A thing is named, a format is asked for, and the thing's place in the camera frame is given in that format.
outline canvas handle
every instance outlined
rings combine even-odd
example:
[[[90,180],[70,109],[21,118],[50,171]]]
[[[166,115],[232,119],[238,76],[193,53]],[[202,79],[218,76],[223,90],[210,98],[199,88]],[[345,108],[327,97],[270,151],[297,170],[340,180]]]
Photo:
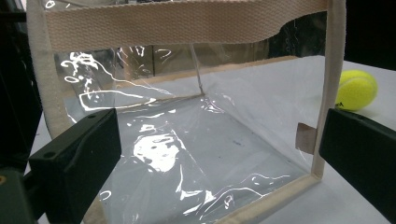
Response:
[[[327,10],[327,0],[193,0],[46,12],[54,51],[187,43],[253,43]]]

